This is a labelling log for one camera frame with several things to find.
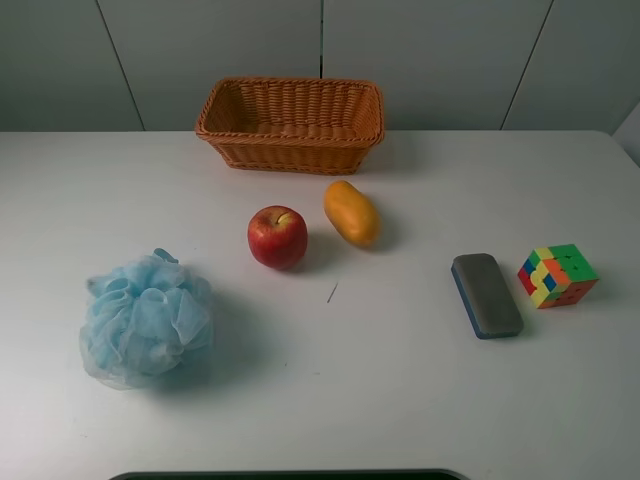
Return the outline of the colourful puzzle cube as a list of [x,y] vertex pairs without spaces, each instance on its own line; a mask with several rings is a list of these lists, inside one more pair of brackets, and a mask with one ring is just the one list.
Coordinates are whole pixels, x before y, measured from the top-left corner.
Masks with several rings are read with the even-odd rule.
[[575,305],[599,281],[575,244],[533,249],[517,277],[537,309]]

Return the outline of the orange wicker basket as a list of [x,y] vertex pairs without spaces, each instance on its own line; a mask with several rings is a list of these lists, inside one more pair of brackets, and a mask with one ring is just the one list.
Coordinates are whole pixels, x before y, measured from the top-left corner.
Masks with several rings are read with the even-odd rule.
[[384,138],[383,96],[363,80],[225,78],[195,134],[231,168],[351,175]]

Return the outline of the orange mango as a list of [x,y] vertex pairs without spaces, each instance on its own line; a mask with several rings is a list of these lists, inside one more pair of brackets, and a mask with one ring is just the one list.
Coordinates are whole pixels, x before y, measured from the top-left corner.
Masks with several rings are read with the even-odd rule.
[[371,247],[380,232],[380,215],[371,200],[347,181],[331,183],[324,194],[325,215],[348,243]]

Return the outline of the blue mesh bath loofah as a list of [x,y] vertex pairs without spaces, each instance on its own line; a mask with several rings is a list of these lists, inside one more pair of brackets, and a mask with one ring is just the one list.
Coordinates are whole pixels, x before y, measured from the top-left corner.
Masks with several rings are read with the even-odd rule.
[[140,388],[205,363],[214,343],[210,283],[157,248],[86,281],[79,351],[86,373],[116,389]]

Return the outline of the red apple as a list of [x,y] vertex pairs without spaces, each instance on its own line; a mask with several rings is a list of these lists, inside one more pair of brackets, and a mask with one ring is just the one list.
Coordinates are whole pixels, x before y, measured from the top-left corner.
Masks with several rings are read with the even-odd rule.
[[251,218],[247,240],[256,261],[275,270],[287,270],[297,265],[306,253],[307,225],[293,209],[272,205]]

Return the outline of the grey blue whiteboard eraser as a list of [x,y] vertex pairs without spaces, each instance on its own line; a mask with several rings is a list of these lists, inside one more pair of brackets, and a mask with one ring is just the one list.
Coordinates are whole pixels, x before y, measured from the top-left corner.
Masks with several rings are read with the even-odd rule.
[[459,255],[451,272],[477,338],[516,337],[523,331],[523,318],[492,255]]

